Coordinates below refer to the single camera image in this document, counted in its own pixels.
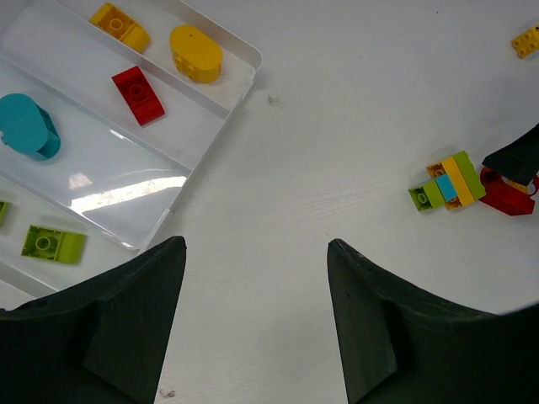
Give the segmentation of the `yellow curved lego brick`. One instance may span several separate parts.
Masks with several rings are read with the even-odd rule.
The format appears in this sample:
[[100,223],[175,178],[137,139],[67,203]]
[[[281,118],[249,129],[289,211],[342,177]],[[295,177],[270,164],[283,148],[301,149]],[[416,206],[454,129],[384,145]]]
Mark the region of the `yellow curved lego brick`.
[[221,75],[222,48],[195,26],[174,28],[169,44],[175,67],[190,80],[207,84]]

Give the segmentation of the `blue oval lego brick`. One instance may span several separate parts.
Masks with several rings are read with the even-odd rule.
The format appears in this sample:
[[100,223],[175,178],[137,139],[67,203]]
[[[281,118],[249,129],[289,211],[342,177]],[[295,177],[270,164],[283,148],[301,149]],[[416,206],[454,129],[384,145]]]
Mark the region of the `blue oval lego brick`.
[[23,93],[1,97],[1,142],[38,161],[52,159],[61,149],[51,116]]

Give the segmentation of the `yellow square lego brick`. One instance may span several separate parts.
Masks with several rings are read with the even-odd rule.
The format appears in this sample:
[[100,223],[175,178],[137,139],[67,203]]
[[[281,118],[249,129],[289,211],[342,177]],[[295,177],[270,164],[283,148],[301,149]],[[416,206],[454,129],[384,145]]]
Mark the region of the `yellow square lego brick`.
[[112,3],[104,3],[89,22],[138,53],[143,53],[150,44],[146,30]]

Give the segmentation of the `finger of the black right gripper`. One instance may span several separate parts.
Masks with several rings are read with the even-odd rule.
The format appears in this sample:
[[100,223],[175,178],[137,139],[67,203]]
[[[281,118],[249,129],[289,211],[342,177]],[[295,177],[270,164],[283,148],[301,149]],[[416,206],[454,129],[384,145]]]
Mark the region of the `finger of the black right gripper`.
[[538,173],[538,162],[539,124],[536,124],[508,146],[486,156],[482,164],[511,181],[527,185]]

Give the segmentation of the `clear plastic divided tray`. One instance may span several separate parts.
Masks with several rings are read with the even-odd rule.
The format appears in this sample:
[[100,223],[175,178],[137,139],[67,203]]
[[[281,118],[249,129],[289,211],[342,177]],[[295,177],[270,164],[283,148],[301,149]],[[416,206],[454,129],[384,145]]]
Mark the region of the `clear plastic divided tray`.
[[[151,41],[143,53],[89,22],[98,1],[4,1],[1,92],[50,115],[61,150],[34,161],[1,150],[1,290],[19,300],[77,284],[143,253],[173,213],[214,140],[253,86],[260,52],[182,1],[120,1]],[[171,31],[192,25],[223,51],[211,84],[179,72]],[[112,77],[141,68],[165,115],[139,126]],[[78,264],[21,255],[29,227],[87,236]]]

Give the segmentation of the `yellow blue red lego stack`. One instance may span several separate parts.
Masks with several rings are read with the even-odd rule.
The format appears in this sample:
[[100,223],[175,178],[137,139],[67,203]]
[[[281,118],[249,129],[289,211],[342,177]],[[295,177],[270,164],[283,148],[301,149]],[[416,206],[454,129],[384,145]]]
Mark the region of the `yellow blue red lego stack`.
[[511,41],[511,45],[516,55],[520,59],[525,59],[538,51],[539,48],[539,26],[531,26],[522,34]]

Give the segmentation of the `red flower lego brick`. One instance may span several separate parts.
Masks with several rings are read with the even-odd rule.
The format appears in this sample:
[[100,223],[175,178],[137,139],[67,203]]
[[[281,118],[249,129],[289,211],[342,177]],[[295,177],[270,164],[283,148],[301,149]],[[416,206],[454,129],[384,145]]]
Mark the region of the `red flower lego brick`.
[[528,185],[522,185],[483,167],[479,177],[485,188],[481,202],[509,216],[533,213],[536,206],[533,196],[538,193],[537,176]]

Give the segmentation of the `green blue yellow lego stack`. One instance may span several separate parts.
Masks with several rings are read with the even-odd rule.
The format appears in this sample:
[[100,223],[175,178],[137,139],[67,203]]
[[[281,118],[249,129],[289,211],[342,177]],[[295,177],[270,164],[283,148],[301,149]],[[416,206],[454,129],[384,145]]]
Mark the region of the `green blue yellow lego stack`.
[[486,195],[478,172],[466,151],[426,167],[429,179],[408,189],[417,211],[459,210]]

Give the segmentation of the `green lego brick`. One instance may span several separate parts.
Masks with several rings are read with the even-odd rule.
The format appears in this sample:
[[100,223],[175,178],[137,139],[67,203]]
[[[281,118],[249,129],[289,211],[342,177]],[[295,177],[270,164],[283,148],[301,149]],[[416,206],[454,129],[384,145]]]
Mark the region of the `green lego brick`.
[[3,225],[3,222],[5,220],[9,207],[10,207],[9,202],[2,201],[2,200],[0,201],[0,226]]
[[47,262],[78,264],[86,241],[87,236],[80,233],[31,225],[21,255]]

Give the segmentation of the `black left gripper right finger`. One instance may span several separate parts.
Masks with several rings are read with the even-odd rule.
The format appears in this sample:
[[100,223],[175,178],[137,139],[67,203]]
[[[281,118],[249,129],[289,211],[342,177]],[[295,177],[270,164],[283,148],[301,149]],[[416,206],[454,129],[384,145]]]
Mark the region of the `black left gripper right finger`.
[[348,402],[537,402],[537,305],[501,315],[459,305],[340,239],[327,265]]

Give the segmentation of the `red curved lego brick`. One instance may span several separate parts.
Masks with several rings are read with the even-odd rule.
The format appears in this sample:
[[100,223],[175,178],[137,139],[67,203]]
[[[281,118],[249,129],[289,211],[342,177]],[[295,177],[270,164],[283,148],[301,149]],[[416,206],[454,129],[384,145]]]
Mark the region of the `red curved lego brick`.
[[152,123],[165,115],[165,110],[151,84],[138,66],[112,77],[139,126]]

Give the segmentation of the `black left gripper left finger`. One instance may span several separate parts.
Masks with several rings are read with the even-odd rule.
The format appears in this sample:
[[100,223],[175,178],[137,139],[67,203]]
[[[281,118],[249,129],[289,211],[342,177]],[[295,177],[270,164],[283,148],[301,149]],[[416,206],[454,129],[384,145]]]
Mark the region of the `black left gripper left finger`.
[[152,403],[186,264],[170,237],[102,274],[1,311],[3,403]]

